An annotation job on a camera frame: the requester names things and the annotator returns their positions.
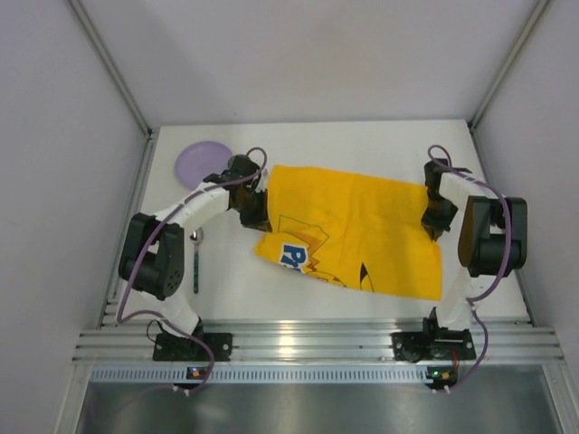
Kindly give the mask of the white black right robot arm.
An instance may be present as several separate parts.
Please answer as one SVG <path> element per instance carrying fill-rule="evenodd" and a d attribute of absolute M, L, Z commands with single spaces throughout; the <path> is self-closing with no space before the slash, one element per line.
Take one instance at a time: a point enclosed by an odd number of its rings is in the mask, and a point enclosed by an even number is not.
<path fill-rule="evenodd" d="M 428 204 L 421 225 L 431 240 L 451 229 L 462 215 L 458 239 L 460 270 L 449 293 L 433 309 L 438 326 L 468 329 L 471 313 L 511 271 L 527 261 L 527 201 L 506 197 L 449 160 L 424 165 Z"/>

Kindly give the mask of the yellow cartoon placemat cloth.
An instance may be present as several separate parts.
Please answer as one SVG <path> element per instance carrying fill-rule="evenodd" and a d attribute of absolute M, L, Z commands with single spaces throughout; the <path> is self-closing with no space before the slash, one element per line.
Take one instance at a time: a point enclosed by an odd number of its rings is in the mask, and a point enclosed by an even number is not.
<path fill-rule="evenodd" d="M 260 258 L 342 288 L 441 300 L 441 249 L 421 225 L 424 186 L 276 165 L 267 194 Z"/>

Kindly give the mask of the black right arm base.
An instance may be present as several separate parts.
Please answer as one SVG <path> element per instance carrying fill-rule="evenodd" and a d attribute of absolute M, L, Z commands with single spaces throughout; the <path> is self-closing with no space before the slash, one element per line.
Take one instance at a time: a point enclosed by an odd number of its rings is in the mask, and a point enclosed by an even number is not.
<path fill-rule="evenodd" d="M 450 330 L 441 327 L 435 316 L 422 320 L 422 330 L 392 334 L 394 359 L 421 361 L 473 361 L 476 351 L 469 329 Z"/>

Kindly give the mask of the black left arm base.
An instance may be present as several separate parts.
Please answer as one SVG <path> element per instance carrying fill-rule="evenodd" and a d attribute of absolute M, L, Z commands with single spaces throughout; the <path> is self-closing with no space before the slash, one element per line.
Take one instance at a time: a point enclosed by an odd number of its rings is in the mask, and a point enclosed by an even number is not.
<path fill-rule="evenodd" d="M 152 338 L 149 328 L 153 323 L 159 326 L 159 333 Z M 209 362 L 209 353 L 189 338 L 173 335 L 158 321 L 147 325 L 147 338 L 154 343 L 152 359 L 155 362 Z M 229 362 L 233 351 L 233 335 L 230 333 L 205 332 L 202 326 L 195 329 L 195 336 L 211 350 L 216 362 Z"/>

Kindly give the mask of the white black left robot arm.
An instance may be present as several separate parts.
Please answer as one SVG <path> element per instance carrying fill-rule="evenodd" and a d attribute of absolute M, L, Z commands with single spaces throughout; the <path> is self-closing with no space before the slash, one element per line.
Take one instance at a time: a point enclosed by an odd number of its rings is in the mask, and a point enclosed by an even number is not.
<path fill-rule="evenodd" d="M 196 339 L 202 320 L 187 290 L 195 282 L 185 268 L 194 256 L 187 234 L 212 218 L 235 210 L 241 226 L 268 232 L 266 161 L 249 154 L 230 158 L 220 174 L 210 174 L 188 195 L 160 212 L 134 214 L 128 224 L 118 265 L 126 282 L 116 322 L 152 317 L 171 335 Z"/>

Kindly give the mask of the spoon with green handle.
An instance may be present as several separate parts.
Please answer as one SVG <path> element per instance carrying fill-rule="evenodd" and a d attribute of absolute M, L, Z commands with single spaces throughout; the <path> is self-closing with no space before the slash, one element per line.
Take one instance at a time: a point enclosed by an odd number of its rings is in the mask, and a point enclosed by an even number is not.
<path fill-rule="evenodd" d="M 200 287 L 200 246 L 204 240 L 204 231 L 202 228 L 197 229 L 190 236 L 190 240 L 194 246 L 193 260 L 194 260 L 194 276 L 193 276 L 193 291 L 195 294 L 199 293 Z"/>

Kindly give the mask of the purple plastic plate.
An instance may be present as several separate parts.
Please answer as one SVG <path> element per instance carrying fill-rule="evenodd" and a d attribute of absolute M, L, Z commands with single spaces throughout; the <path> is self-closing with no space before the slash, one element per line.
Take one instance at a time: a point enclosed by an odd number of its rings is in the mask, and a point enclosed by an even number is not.
<path fill-rule="evenodd" d="M 231 149 L 221 142 L 205 140 L 193 143 L 176 158 L 176 180 L 185 189 L 192 191 L 206 176 L 221 173 L 232 156 Z"/>

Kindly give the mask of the stainless steel cup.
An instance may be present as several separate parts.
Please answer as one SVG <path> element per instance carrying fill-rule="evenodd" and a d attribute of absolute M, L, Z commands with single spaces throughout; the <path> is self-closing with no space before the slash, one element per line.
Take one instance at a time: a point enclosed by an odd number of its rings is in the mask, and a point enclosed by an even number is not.
<path fill-rule="evenodd" d="M 254 166 L 254 162 L 247 155 L 242 154 L 232 156 L 227 162 L 227 167 L 231 171 L 243 172 Z"/>

